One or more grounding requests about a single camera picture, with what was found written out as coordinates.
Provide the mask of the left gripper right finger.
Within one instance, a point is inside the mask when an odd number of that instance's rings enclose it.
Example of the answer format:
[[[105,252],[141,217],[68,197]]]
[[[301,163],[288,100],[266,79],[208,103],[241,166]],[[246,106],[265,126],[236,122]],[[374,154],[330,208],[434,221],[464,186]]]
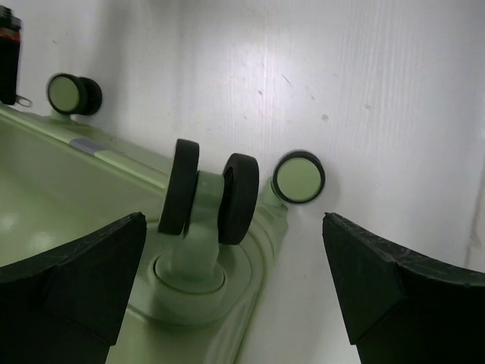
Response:
[[[322,236],[362,363],[482,363],[484,274],[417,253],[337,213]]]

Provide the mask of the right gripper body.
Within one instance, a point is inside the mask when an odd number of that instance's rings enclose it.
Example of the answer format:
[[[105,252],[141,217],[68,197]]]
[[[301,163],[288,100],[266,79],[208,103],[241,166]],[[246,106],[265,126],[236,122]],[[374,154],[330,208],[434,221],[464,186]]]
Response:
[[[10,8],[1,6],[0,87],[1,103],[17,101],[17,75],[20,59],[22,21]]]

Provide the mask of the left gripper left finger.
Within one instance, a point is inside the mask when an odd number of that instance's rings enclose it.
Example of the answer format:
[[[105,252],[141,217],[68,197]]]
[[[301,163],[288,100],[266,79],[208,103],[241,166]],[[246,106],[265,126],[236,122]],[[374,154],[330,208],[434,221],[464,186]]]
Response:
[[[3,363],[104,363],[145,246],[145,216],[1,268]]]

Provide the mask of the green suitcase blue lining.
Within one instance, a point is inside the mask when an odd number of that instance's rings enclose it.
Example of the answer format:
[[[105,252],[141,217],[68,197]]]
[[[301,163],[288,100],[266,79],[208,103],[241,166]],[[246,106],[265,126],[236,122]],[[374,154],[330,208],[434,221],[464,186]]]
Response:
[[[1,75],[1,361],[235,363],[319,158],[288,152],[265,183],[239,153],[202,171],[196,142],[165,158],[75,122],[102,105],[92,79],[47,95],[50,115],[18,111]]]

